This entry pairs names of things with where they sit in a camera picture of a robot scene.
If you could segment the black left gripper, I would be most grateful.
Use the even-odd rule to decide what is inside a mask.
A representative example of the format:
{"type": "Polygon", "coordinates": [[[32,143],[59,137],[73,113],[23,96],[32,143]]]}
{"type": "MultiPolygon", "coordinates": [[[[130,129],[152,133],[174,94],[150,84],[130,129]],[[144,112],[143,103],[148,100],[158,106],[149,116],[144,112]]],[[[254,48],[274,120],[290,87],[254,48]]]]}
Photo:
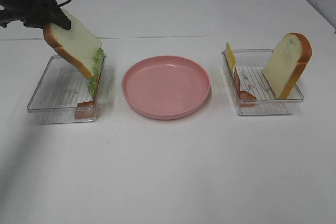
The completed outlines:
{"type": "Polygon", "coordinates": [[[71,29],[71,20],[61,9],[68,4],[58,4],[56,0],[1,0],[1,27],[20,20],[25,27],[44,28],[54,23],[65,30],[71,29]]]}

